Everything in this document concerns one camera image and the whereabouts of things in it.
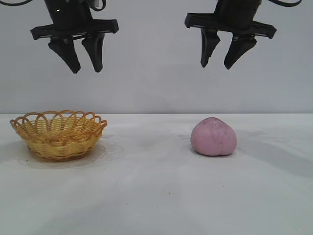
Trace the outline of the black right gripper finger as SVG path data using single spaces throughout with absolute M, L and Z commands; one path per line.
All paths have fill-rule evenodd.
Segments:
M 203 68 L 208 64 L 215 47 L 220 42 L 217 30 L 201 28 L 201 66 Z
M 229 50 L 224 59 L 224 65 L 229 70 L 237 60 L 256 45 L 255 35 L 234 35 Z

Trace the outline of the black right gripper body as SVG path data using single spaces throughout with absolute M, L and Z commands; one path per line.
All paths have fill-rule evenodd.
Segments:
M 213 13 L 187 13 L 185 26 L 271 39 L 276 28 L 253 20 L 261 3 L 260 0 L 219 0 Z

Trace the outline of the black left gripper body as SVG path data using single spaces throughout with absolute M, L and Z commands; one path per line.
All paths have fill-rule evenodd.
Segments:
M 105 0 L 46 0 L 45 4 L 52 24 L 30 30 L 35 40 L 85 36 L 97 32 L 116 33 L 119 30 L 116 19 L 103 20 L 92 17 L 91 10 L 104 10 Z

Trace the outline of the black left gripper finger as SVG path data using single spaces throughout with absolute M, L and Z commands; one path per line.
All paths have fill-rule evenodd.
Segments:
M 61 57 L 74 74 L 78 73 L 81 66 L 72 40 L 51 39 L 48 47 Z
M 95 34 L 88 35 L 82 41 L 82 45 L 88 53 L 96 72 L 100 72 L 103 69 L 102 49 L 104 38 L 105 33 L 97 32 Z

